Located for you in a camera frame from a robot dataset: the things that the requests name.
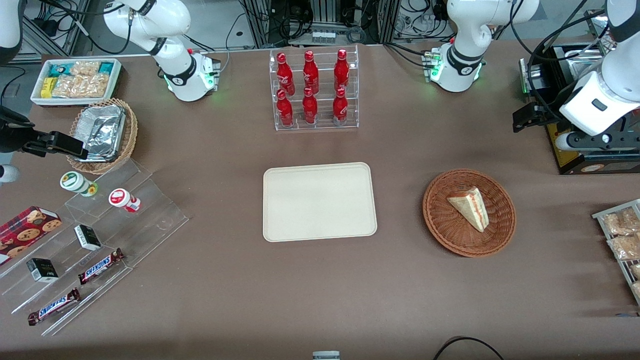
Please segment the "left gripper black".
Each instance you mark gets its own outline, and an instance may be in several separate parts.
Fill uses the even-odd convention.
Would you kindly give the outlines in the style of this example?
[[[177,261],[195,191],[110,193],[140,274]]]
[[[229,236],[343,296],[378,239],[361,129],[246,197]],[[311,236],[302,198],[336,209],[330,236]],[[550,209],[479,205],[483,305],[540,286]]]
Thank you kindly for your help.
[[[545,126],[557,122],[557,118],[542,105],[530,102],[512,113],[512,131],[521,132],[533,126]],[[606,131],[590,136],[585,132],[570,132],[570,148],[582,150],[638,150],[640,135],[634,131]]]

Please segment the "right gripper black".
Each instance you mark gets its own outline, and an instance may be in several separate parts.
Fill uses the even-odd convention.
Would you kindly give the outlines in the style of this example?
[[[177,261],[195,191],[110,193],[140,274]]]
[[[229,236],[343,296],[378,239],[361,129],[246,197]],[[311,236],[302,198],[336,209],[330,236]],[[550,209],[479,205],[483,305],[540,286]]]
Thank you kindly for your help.
[[[45,156],[49,151],[40,137],[46,133],[35,130],[22,114],[2,107],[0,114],[0,152],[2,154],[23,152],[36,156]],[[89,152],[85,143],[59,131],[49,133],[49,150],[80,160],[86,160]]]

